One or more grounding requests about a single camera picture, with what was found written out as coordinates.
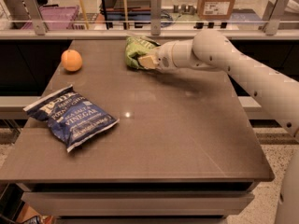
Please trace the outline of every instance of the blue snack bag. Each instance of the blue snack bag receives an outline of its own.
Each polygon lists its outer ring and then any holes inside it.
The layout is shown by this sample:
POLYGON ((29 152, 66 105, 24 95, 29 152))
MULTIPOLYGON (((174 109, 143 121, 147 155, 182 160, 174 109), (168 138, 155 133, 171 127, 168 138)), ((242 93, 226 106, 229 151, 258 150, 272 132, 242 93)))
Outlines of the blue snack bag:
POLYGON ((23 109, 28 116, 46 121, 67 152, 119 122, 99 106, 73 90, 58 90, 23 109))

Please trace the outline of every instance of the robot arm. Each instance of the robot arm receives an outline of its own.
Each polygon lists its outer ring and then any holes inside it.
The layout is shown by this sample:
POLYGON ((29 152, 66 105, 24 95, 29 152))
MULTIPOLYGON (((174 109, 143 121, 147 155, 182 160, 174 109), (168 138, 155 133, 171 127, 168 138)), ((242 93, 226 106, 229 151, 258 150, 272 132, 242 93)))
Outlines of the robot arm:
POLYGON ((156 55, 162 70, 210 66, 226 72, 299 141, 299 83, 244 55, 220 32, 206 29, 193 40, 168 42, 156 55))

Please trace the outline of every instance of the orange ball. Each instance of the orange ball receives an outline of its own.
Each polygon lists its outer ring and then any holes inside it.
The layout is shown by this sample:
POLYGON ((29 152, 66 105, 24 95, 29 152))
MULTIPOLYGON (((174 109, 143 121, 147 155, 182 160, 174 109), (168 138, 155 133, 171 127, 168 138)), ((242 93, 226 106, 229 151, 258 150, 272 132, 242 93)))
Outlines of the orange ball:
POLYGON ((82 57, 74 49, 68 49, 62 54, 62 65, 67 71, 78 71, 82 67, 82 57))

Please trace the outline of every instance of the black cable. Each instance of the black cable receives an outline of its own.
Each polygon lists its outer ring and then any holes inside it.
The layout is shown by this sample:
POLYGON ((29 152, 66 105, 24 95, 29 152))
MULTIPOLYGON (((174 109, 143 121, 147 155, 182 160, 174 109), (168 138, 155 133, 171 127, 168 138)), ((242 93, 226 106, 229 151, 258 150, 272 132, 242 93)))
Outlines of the black cable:
POLYGON ((107 11, 106 11, 105 0, 102 0, 102 9, 103 9, 103 12, 104 12, 104 17, 105 17, 105 22, 106 22, 106 28, 107 28, 107 30, 109 30, 109 24, 107 22, 107 11))
POLYGON ((181 17, 181 14, 177 16, 177 18, 174 20, 173 17, 167 12, 166 10, 161 11, 161 19, 166 19, 168 21, 162 21, 161 27, 167 27, 170 25, 173 25, 179 18, 181 17))

